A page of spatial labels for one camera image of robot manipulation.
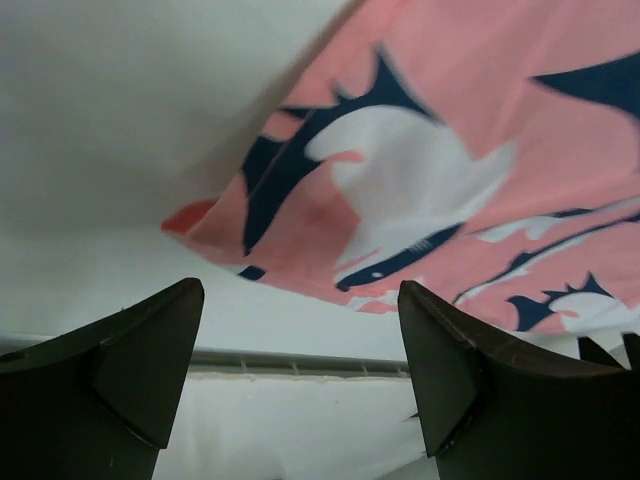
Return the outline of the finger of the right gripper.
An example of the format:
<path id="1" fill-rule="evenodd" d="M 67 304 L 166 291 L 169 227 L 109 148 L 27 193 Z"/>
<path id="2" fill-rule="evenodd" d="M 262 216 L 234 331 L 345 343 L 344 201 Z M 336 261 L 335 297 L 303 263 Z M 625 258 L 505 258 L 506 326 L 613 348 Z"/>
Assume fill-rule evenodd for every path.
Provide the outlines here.
<path id="1" fill-rule="evenodd" d="M 589 337 L 579 337 L 577 339 L 579 357 L 582 361 L 607 367 L 622 369 L 623 366 L 604 348 Z"/>
<path id="2" fill-rule="evenodd" d="M 625 333 L 623 336 L 624 349 L 631 370 L 640 369 L 640 336 L 636 333 Z"/>

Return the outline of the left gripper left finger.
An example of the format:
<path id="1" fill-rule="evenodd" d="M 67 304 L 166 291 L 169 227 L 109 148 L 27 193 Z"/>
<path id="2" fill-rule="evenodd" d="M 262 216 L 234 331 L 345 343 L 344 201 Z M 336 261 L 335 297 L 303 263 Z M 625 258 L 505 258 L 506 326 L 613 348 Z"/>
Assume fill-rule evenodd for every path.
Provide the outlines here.
<path id="1" fill-rule="evenodd" d="M 168 446 L 204 305 L 185 278 L 1 357 L 4 479 L 149 479 Z"/>

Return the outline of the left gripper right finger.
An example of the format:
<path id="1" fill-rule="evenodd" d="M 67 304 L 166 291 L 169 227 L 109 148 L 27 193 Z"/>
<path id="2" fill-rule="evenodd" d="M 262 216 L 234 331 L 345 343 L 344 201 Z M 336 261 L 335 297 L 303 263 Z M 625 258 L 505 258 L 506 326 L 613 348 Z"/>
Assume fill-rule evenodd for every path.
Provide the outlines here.
<path id="1" fill-rule="evenodd" d="M 398 298 L 425 451 L 447 480 L 635 479 L 639 370 L 570 358 L 414 281 Z"/>

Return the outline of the pink shark print shorts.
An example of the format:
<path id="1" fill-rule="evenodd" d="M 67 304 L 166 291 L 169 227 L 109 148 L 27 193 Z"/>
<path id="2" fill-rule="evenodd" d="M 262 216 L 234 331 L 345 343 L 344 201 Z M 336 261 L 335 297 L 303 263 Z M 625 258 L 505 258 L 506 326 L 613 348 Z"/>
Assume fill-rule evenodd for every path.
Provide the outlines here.
<path id="1" fill-rule="evenodd" d="M 639 323 L 639 5 L 366 1 L 215 199 L 163 230 L 368 313 L 413 280 L 505 330 Z"/>

